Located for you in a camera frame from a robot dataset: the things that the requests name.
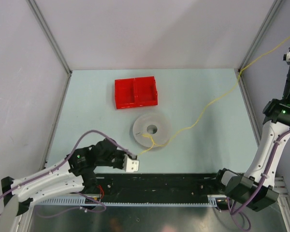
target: white wall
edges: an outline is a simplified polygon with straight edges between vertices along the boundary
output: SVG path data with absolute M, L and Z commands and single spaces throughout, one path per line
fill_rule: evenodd
M 66 80 L 26 1 L 0 0 L 0 180 L 38 170 Z
M 72 70 L 238 68 L 274 0 L 37 0 Z
M 290 0 L 287 0 L 278 13 L 278 16 L 273 21 L 273 24 L 260 44 L 253 59 L 273 49 L 289 35 Z M 244 72 L 245 83 L 260 126 L 264 119 L 262 110 L 268 101 L 272 98 L 281 99 L 282 97 L 289 68 L 282 58 L 283 54 L 288 51 L 288 47 L 290 47 L 290 40 Z M 290 140 L 279 163 L 278 173 L 284 176 L 290 194 Z

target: yellow cable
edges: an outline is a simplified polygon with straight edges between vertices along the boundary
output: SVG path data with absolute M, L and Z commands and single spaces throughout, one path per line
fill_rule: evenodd
M 235 90 L 235 88 L 237 87 L 237 85 L 238 85 L 238 81 L 239 81 L 239 79 L 241 78 L 241 75 L 242 75 L 242 72 L 244 71 L 244 70 L 246 70 L 247 68 L 249 68 L 252 64 L 254 64 L 255 62 L 257 62 L 259 59 L 261 59 L 262 57 L 264 57 L 264 56 L 266 56 L 266 55 L 268 55 L 268 54 L 270 54 L 271 52 L 274 52 L 276 49 L 278 49 L 284 42 L 286 42 L 287 40 L 289 40 L 290 39 L 290 36 L 289 37 L 287 37 L 287 38 L 285 38 L 279 45 L 277 45 L 275 48 L 273 48 L 272 50 L 270 50 L 270 51 L 268 51 L 268 52 L 266 52 L 266 53 L 264 53 L 264 54 L 262 54 L 261 56 L 259 56 L 258 58 L 256 58 L 255 60 L 253 60 L 252 62 L 250 62 L 248 65 L 246 65 L 243 69 L 241 69 L 240 70 L 240 72 L 239 72 L 239 74 L 238 74 L 238 76 L 237 76 L 237 79 L 236 79 L 236 83 L 235 83 L 235 85 L 228 91 L 228 92 L 226 92 L 226 93 L 224 93 L 223 95 L 221 95 L 220 97 L 218 97 L 218 98 L 216 98 L 216 99 L 214 99 L 214 100 L 212 100 L 210 103 L 208 103 L 205 107 L 204 107 L 204 109 L 202 110 L 202 112 L 201 112 L 201 114 L 200 114 L 200 116 L 198 117 L 198 119 L 197 119 L 197 121 L 192 125 L 192 126 L 190 126 L 190 127 L 185 127 L 185 128 L 183 128 L 183 129 L 180 129 L 178 132 L 176 132 L 170 139 L 169 139 L 169 141 L 168 142 L 166 142 L 165 144 L 162 144 L 162 145 L 159 145 L 159 144 L 156 144 L 155 143 L 155 141 L 154 141 L 154 139 L 153 139 L 153 137 L 149 134 L 149 133 L 146 133 L 146 134 L 142 134 L 142 136 L 143 137 L 146 137 L 146 138 L 150 138 L 150 140 L 151 140 L 151 142 L 153 143 L 152 144 L 152 146 L 149 148 L 149 149 L 146 149 L 146 150 L 144 150 L 144 151 L 142 151 L 139 155 L 141 155 L 141 154 L 143 154 L 143 153 L 145 153 L 145 152 L 147 152 L 147 151 L 149 151 L 149 150 L 151 150 L 154 146 L 166 146 L 167 144 L 169 144 L 180 132 L 182 132 L 182 131 L 185 131 L 185 130 L 188 130 L 188 129 L 191 129 L 191 128 L 193 128 L 195 125 L 197 125 L 197 123 L 200 121 L 200 119 L 202 118 L 202 116 L 203 116 L 203 114 L 204 114 L 204 112 L 206 111 L 206 109 L 211 105 L 211 104 L 213 104 L 213 103 L 215 103 L 215 102 L 217 102 L 218 100 L 220 100 L 220 99 L 222 99 L 223 97 L 225 97 L 225 96 L 227 96 L 229 93 L 231 93 L 233 90 Z

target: gray metal floor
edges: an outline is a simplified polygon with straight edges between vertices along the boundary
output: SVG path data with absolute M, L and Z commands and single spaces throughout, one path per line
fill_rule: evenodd
M 39 206 L 41 215 L 58 213 L 66 206 Z M 258 213 L 249 209 L 251 232 L 286 232 L 277 204 Z M 237 216 L 243 224 L 243 218 Z M 215 208 L 108 207 L 100 214 L 72 210 L 43 219 L 32 216 L 30 232 L 237 232 L 228 212 Z

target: red box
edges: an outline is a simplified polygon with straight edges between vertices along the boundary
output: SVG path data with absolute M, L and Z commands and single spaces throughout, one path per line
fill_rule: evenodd
M 158 105 L 153 76 L 115 80 L 116 109 Z

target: spool center hole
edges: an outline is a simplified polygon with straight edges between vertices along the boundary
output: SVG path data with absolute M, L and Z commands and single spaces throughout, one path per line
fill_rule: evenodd
M 155 133 L 157 133 L 157 130 L 158 130 L 158 128 L 155 125 L 149 125 L 147 127 L 147 132 L 149 134 L 155 134 Z

